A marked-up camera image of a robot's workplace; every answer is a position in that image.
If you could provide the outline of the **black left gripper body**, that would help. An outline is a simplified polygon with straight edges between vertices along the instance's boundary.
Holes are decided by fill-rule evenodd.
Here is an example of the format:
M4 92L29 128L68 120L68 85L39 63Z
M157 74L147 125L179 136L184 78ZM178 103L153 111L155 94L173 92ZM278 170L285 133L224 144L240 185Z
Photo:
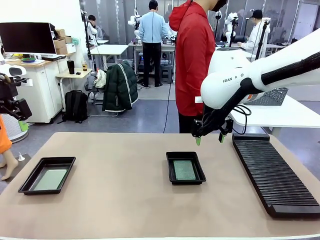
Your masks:
M11 100L18 95L17 87L12 77L0 75L0 99Z

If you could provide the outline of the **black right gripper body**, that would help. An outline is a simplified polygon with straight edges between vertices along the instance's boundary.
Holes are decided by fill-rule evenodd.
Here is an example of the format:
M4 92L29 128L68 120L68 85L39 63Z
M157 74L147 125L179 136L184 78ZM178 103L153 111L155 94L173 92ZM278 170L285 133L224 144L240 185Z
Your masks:
M207 112L202 120L194 120L191 127L193 137L202 137L214 131L220 131L227 135L233 131L234 120L229 116L223 116L218 111Z

